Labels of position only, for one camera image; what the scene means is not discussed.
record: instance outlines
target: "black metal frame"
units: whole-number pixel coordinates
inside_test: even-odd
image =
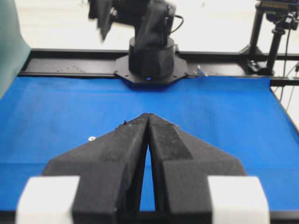
[[[68,77],[68,78],[119,78],[114,74],[114,62],[123,56],[128,55],[127,51],[113,50],[65,50],[65,49],[33,49],[19,73],[20,77]],[[241,52],[186,52],[177,51],[177,55],[187,61],[190,72],[197,72],[198,65],[210,76],[233,76],[246,78],[263,78],[271,80],[271,86],[299,85],[299,78],[288,77],[269,77],[252,75],[248,70],[247,61],[249,54]],[[268,55],[254,55],[251,59],[254,61],[265,61]],[[45,70],[44,66],[51,60],[54,65],[52,69]],[[93,61],[94,64],[110,62],[109,72],[101,67],[93,68],[91,72],[65,71],[60,68],[72,66],[78,61]],[[277,60],[299,61],[299,54],[279,54]]]
[[[299,85],[299,78],[287,77],[269,77],[252,75],[248,71],[247,61],[250,57],[254,61],[266,61],[268,55],[254,55],[230,52],[176,52],[177,55],[187,61],[190,71],[196,71],[198,65],[203,70],[206,69],[211,76],[233,76],[244,78],[269,78],[271,86]],[[23,69],[19,73],[19,77],[68,77],[68,78],[119,78],[114,75],[114,62],[117,58],[126,56],[127,51],[112,50],[62,50],[62,49],[33,49],[26,61]],[[299,61],[299,54],[278,55],[278,60]],[[95,67],[91,72],[82,70],[77,71],[61,71],[59,68],[71,66],[80,61],[92,62]],[[105,69],[97,67],[99,63],[109,66]],[[51,63],[52,67],[46,67],[47,63]],[[0,221],[5,223],[14,223],[14,212],[0,212]],[[167,214],[159,214],[156,212],[140,212],[139,214],[120,214],[120,224],[159,224],[168,221]],[[290,224],[299,223],[298,211],[275,211],[271,212],[271,224]]]

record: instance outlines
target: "black metal stand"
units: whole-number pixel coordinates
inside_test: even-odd
[[[278,23],[275,26],[275,29],[272,31],[274,36],[273,36],[273,41],[272,41],[272,45],[271,45],[271,49],[267,61],[267,68],[271,71],[273,70],[275,61],[277,59],[278,48],[281,41],[281,37],[285,34],[285,30],[283,27],[284,22],[285,21],[283,20],[282,22]]]
[[[257,42],[263,22],[263,15],[265,13],[267,13],[267,19],[275,24],[275,28],[272,31],[274,36],[267,63],[254,60],[256,55],[263,54],[257,47]],[[248,68],[252,74],[258,74],[262,76],[274,76],[273,67],[278,56],[278,48],[280,45],[281,37],[285,34],[285,21],[287,19],[287,16],[288,8],[268,8],[264,7],[262,2],[256,5],[256,16],[254,20],[250,45],[248,45],[244,50],[242,50],[242,53],[249,55]]]
[[[261,3],[256,4],[256,15],[254,19],[254,25],[252,29],[250,44],[249,44],[250,60],[253,60],[253,57],[256,53],[261,53],[261,51],[257,47],[257,42],[262,27],[263,15],[264,15],[264,10],[261,8]]]

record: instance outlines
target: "black foam pad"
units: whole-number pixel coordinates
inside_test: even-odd
[[[80,176],[72,208],[75,223],[115,223],[117,210],[138,211],[147,122],[143,114],[48,163],[43,175]]]
[[[173,222],[211,221],[207,176],[246,175],[240,161],[154,114],[149,133],[156,209]]]

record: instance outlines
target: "black cable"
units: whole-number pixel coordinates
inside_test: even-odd
[[[285,64],[284,64],[284,77],[285,77],[285,69],[286,69],[286,57],[288,56],[289,40],[290,40],[290,36],[291,36],[291,29],[292,29],[293,19],[294,19],[294,17],[292,18],[292,21],[290,22],[290,27],[289,27],[288,37],[287,37],[287,39],[286,39],[286,47],[285,47]],[[280,102],[282,101],[282,98],[283,98],[283,95],[284,95],[284,90],[285,90],[285,88],[282,87],[281,94],[280,94]]]
[[[298,72],[299,72],[299,63],[297,64],[295,71],[296,71],[295,77],[297,78],[298,77]],[[289,108],[290,108],[294,90],[295,90],[295,86],[293,86],[293,89],[292,89],[292,92],[291,92],[291,95],[290,95],[290,99],[289,99],[289,103],[288,103],[288,107],[286,108],[286,111],[288,111]]]
[[[295,68],[297,68],[298,66],[299,66],[299,62],[297,62],[297,64],[294,65],[294,67],[292,67],[292,69],[288,72],[288,74],[286,75],[286,77],[289,77],[289,75],[291,74],[291,72],[292,72]]]
[[[289,99],[289,103],[288,103],[288,107],[286,108],[286,111],[288,111],[289,108],[290,108],[294,90],[295,90],[295,86],[293,86],[293,89],[292,89],[292,92],[291,92],[291,96],[290,96],[290,99]]]
[[[184,24],[184,18],[183,18],[183,16],[175,15],[175,17],[181,19],[182,21],[181,21],[181,24],[175,30],[171,31],[171,34],[174,33],[174,32],[176,32],[178,29],[180,29],[181,26]]]

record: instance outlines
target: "blue fabric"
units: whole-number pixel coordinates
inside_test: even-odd
[[[0,100],[0,210],[14,210],[26,179],[49,159],[152,112],[238,157],[271,210],[299,210],[299,136],[268,79],[184,79],[133,90],[115,79],[18,77]],[[149,159],[143,210],[153,210]]]

